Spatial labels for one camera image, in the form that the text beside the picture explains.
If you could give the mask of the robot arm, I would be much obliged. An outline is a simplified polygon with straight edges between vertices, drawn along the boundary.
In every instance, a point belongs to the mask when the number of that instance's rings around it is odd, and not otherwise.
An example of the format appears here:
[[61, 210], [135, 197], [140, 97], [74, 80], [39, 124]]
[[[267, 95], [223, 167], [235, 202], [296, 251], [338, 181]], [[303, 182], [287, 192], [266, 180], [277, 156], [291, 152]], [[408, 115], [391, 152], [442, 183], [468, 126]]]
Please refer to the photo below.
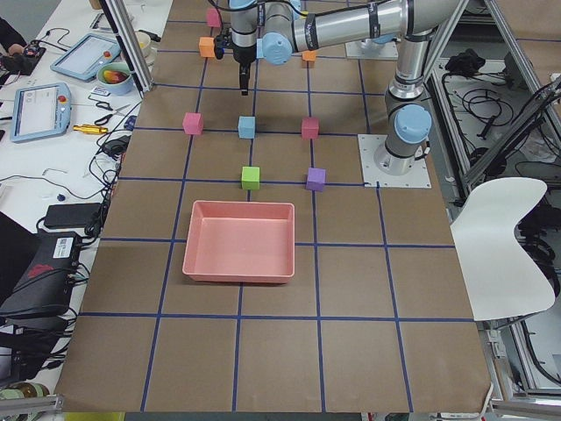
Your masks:
[[383, 173], [401, 176], [412, 168], [430, 133], [430, 114], [417, 99], [423, 93], [430, 40], [450, 11], [449, 4], [435, 1], [369, 2], [320, 13], [300, 11], [291, 1], [229, 1], [230, 26], [216, 37], [215, 49], [233, 52], [239, 88], [247, 95], [251, 65], [259, 55], [282, 65], [295, 53], [398, 35], [401, 46], [386, 93], [389, 133], [373, 160]]

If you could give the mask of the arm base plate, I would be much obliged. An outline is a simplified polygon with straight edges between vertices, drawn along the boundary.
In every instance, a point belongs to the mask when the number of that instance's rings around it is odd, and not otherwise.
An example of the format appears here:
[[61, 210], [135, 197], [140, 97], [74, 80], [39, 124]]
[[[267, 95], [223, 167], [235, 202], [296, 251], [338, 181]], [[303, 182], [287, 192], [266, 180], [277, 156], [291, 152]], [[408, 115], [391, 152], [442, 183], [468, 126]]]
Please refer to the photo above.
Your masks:
[[396, 61], [398, 59], [397, 45], [394, 39], [365, 39], [347, 42], [345, 44], [346, 57], [357, 60]]
[[363, 184], [369, 188], [430, 189], [431, 182], [422, 145], [408, 158], [397, 158], [386, 149], [386, 135], [359, 134]]

